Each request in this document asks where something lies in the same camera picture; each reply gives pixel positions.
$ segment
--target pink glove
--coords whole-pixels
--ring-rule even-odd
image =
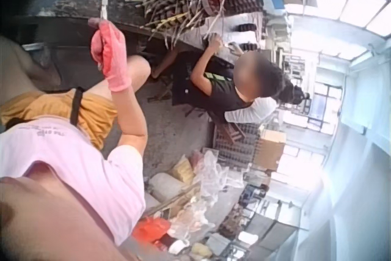
[[[110,21],[91,18],[88,23],[98,28],[91,40],[91,55],[102,64],[110,91],[120,92],[129,88],[131,80],[126,61],[125,36]]]

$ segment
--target leg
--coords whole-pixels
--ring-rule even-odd
[[[176,46],[164,56],[163,61],[153,70],[152,78],[157,79],[170,65],[173,64],[179,53],[179,48]]]
[[[137,92],[151,74],[151,68],[148,61],[137,55],[128,57],[128,74],[129,78],[132,80],[133,90]],[[112,100],[111,92],[106,80],[96,84],[91,89],[87,90],[86,93],[99,95],[108,100]]]
[[[31,57],[18,44],[0,36],[0,105],[21,94],[38,91],[23,71]]]

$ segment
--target pink shirt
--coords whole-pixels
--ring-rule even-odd
[[[77,128],[55,118],[0,134],[0,177],[21,177],[37,161],[50,165],[100,215],[120,245],[145,209],[142,157],[116,147],[105,160]]]

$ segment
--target black hair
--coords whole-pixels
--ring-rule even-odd
[[[275,96],[284,87],[284,75],[281,68],[268,61],[261,53],[257,53],[257,76],[261,82],[259,97]]]
[[[282,103],[298,105],[303,100],[309,99],[310,94],[303,93],[303,90],[299,86],[294,86],[291,81],[285,79],[285,87],[278,94],[277,98]]]

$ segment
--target hand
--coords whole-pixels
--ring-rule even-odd
[[[218,52],[222,48],[223,42],[219,34],[212,33],[209,36],[208,48],[212,49],[214,53]]]
[[[91,55],[102,64],[110,91],[120,92],[129,88],[131,80],[126,61],[125,36],[110,21],[91,18],[88,23],[98,29],[91,40]]]
[[[232,54],[237,56],[241,56],[244,53],[243,50],[240,48],[239,44],[237,44],[236,42],[229,43],[228,48]]]

